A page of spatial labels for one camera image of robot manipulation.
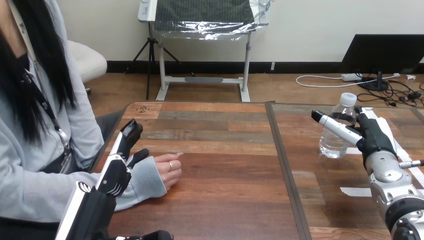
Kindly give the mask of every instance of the lanyard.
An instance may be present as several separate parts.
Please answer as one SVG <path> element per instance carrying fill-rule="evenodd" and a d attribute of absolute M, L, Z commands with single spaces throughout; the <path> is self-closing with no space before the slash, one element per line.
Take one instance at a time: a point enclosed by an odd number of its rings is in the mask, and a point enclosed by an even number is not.
<path fill-rule="evenodd" d="M 40 82 L 40 85 L 43 89 L 46 88 L 46 81 L 44 79 L 44 75 L 40 73 L 40 67 L 39 62 L 37 61 L 36 54 L 34 52 L 33 46 L 31 45 L 30 37 L 28 36 L 27 28 L 25 27 L 24 21 L 22 19 L 22 16 L 19 14 L 18 9 L 16 8 L 13 0 L 8 0 L 10 10 L 12 12 L 12 15 L 14 17 L 14 20 L 16 21 L 16 24 L 20 30 L 20 34 L 22 35 L 23 41 L 25 42 L 26 49 L 28 50 L 29 55 L 31 56 L 32 62 L 34 64 L 34 68 L 36 71 L 36 75 L 38 76 L 38 80 Z M 25 73 L 25 78 L 28 81 L 27 84 L 30 85 L 32 91 L 34 92 L 35 98 L 37 102 L 41 105 L 41 107 L 44 109 L 44 111 L 47 113 L 47 115 L 50 117 L 51 121 L 53 122 L 54 129 L 56 130 L 57 134 L 60 137 L 60 141 L 62 142 L 64 146 L 63 154 L 64 154 L 64 160 L 62 162 L 62 170 L 60 173 L 66 170 L 66 167 L 69 165 L 69 162 L 71 160 L 71 146 L 68 141 L 68 137 L 65 134 L 65 132 L 61 129 L 59 126 L 59 122 L 56 119 L 55 113 L 53 112 L 52 107 L 50 106 L 49 101 L 44 97 L 41 90 L 37 86 L 37 84 L 31 79 L 28 73 Z"/>
<path fill-rule="evenodd" d="M 33 46 L 31 45 L 30 37 L 28 36 L 27 28 L 25 27 L 24 21 L 22 20 L 22 16 L 19 14 L 18 9 L 16 8 L 13 0 L 8 0 L 8 3 L 9 3 L 10 10 L 12 12 L 12 15 L 16 21 L 16 24 L 19 27 L 20 34 L 22 35 L 23 41 L 25 42 L 26 49 L 28 50 L 28 53 L 31 56 L 39 83 L 42 86 L 42 88 L 46 90 L 47 89 L 46 81 L 44 79 L 44 75 L 40 73 L 39 63 L 37 61 L 36 54 L 34 53 Z M 50 117 L 51 121 L 53 122 L 54 129 L 58 132 L 59 136 L 61 136 L 59 132 L 63 132 L 63 131 L 61 127 L 59 126 L 59 123 L 56 119 L 55 113 L 52 110 L 52 107 L 50 106 L 49 101 L 46 100 L 46 98 L 44 97 L 44 95 L 41 93 L 40 89 L 36 85 L 36 83 L 28 75 L 28 73 L 25 73 L 25 78 L 28 81 L 32 91 L 34 92 L 36 100 L 44 109 L 44 111 L 47 113 L 47 115 Z M 62 140 L 62 143 L 65 144 L 66 141 L 64 141 L 65 139 L 62 139 L 62 136 L 60 137 L 60 139 Z"/>

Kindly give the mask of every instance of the dark gray pants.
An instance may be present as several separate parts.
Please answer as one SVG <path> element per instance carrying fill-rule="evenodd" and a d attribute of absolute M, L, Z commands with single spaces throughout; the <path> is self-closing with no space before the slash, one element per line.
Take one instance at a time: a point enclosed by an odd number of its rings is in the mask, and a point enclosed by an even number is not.
<path fill-rule="evenodd" d="M 100 127 L 104 142 L 113 135 L 115 125 L 121 120 L 123 111 L 113 112 L 104 116 L 97 117 L 95 120 Z M 47 166 L 48 171 L 54 173 L 55 169 L 61 169 L 62 159 L 56 159 L 57 166 Z M 53 240 L 58 231 L 59 223 L 39 223 L 29 221 L 11 220 L 0 217 L 0 239 L 7 240 Z"/>

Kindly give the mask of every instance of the wooden floor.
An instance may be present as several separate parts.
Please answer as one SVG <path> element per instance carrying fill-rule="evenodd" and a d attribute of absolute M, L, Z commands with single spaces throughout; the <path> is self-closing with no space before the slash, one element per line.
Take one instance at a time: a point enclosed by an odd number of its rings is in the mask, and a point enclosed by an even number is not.
<path fill-rule="evenodd" d="M 277 103 L 323 104 L 336 105 L 340 95 L 345 92 L 360 94 L 366 91 L 359 86 L 338 88 L 311 88 L 298 85 L 296 78 L 303 74 L 250 74 L 248 88 L 252 102 L 276 101 Z M 340 77 L 340 74 L 320 74 L 327 77 Z M 220 75 L 225 78 L 242 77 L 242 74 Z M 424 83 L 424 75 L 418 75 L 416 80 L 407 80 L 402 75 L 396 80 L 407 84 L 417 91 Z M 323 78 L 302 78 L 302 83 L 314 85 L 341 85 L 341 80 Z M 85 84 L 91 88 L 89 100 L 96 116 L 118 111 L 126 105 L 146 99 L 146 74 L 107 73 Z M 396 89 L 406 88 L 396 84 Z M 150 100 L 155 100 L 160 88 L 160 76 L 153 75 L 150 87 Z M 200 101 L 200 102 L 240 102 L 240 90 L 235 84 L 195 84 L 171 83 L 166 101 Z M 382 100 L 359 103 L 363 106 L 386 107 Z"/>

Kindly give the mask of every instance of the white chair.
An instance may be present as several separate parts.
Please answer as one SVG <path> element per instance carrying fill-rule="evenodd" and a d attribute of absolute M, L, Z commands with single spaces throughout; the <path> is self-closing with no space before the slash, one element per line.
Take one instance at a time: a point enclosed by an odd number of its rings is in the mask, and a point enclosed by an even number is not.
<path fill-rule="evenodd" d="M 81 76 L 82 82 L 88 82 L 98 78 L 106 73 L 108 63 L 97 51 L 78 42 L 68 40 L 68 46 L 74 59 L 76 60 L 76 68 Z"/>

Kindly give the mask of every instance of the white cable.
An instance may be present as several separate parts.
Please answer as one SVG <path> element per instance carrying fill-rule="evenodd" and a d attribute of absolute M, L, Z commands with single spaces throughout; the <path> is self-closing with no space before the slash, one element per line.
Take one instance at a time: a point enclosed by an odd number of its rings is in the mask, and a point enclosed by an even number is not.
<path fill-rule="evenodd" d="M 383 77 L 383 79 L 392 79 L 392 78 L 397 78 L 399 77 L 400 74 L 399 73 L 395 73 L 393 76 L 389 76 L 389 77 Z M 357 82 L 357 83 L 351 83 L 351 84 L 345 84 L 345 85 L 337 85 L 337 86 L 320 86 L 320 85 L 307 85 L 307 84 L 303 84 L 299 82 L 299 79 L 301 78 L 305 78 L 305 77 L 313 77 L 313 78 L 321 78 L 321 79 L 342 79 L 341 77 L 327 77 L 327 76 L 316 76 L 316 75 L 304 75 L 304 76 L 300 76 L 298 78 L 296 78 L 296 83 L 299 85 L 302 85 L 304 87 L 311 87 L 311 88 L 343 88 L 343 87 L 348 87 L 348 86 L 354 86 L 354 85 L 359 85 L 359 84 L 366 84 L 366 83 L 372 83 L 377 81 L 377 79 L 371 80 L 371 81 L 365 81 L 365 82 Z"/>

